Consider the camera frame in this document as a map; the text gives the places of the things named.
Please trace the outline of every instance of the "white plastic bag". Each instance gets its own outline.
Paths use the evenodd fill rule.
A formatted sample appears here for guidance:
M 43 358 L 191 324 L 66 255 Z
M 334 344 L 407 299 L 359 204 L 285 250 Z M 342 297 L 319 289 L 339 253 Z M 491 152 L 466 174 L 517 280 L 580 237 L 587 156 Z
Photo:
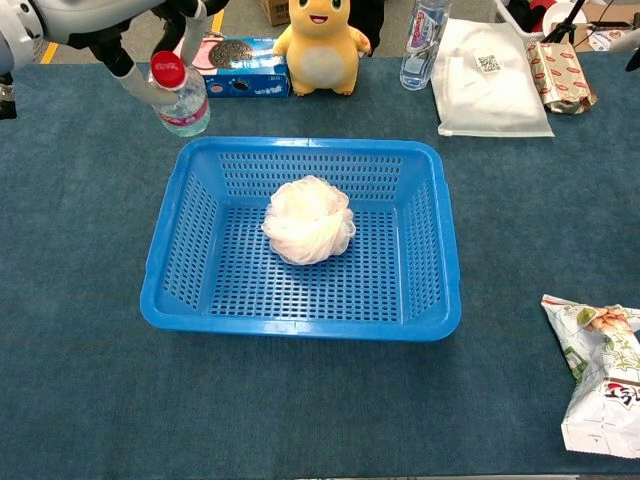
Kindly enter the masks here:
M 449 19 L 431 76 L 440 135 L 553 137 L 509 24 Z

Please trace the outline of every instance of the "plush toy face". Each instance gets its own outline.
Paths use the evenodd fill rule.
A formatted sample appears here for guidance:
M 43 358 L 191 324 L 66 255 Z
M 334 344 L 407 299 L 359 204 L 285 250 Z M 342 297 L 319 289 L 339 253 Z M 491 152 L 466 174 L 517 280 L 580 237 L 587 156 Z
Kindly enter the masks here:
M 347 26 L 351 0 L 289 0 L 291 25 L 313 37 L 324 37 Z

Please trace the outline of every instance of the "yellow floor stripe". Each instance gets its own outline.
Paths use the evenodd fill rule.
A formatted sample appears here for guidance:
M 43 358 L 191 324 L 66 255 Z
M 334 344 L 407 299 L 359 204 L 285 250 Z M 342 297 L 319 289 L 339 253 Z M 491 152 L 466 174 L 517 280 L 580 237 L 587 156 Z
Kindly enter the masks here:
M 222 19 L 224 18 L 224 10 L 220 10 L 213 17 L 213 24 L 211 25 L 211 31 L 220 32 L 222 29 Z
M 44 52 L 44 55 L 40 60 L 40 63 L 45 65 L 51 63 L 51 60 L 53 60 L 53 56 L 56 54 L 56 50 L 58 50 L 58 44 L 53 42 L 49 43 L 49 45 L 47 45 L 47 50 Z

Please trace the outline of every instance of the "oreo box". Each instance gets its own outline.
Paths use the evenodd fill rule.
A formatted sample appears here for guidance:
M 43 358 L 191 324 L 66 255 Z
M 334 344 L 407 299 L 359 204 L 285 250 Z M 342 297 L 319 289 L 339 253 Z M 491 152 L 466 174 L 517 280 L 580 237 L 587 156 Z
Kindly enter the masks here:
M 193 60 L 209 97 L 286 97 L 284 57 L 273 56 L 273 38 L 205 37 Z

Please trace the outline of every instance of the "red bottle cap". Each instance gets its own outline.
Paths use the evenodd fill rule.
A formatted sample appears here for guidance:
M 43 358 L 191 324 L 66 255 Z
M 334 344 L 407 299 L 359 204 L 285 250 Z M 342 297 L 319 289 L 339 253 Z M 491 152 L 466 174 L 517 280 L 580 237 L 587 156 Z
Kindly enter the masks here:
M 160 51 L 151 57 L 151 74 L 161 87 L 176 90 L 187 81 L 187 69 L 175 53 Z

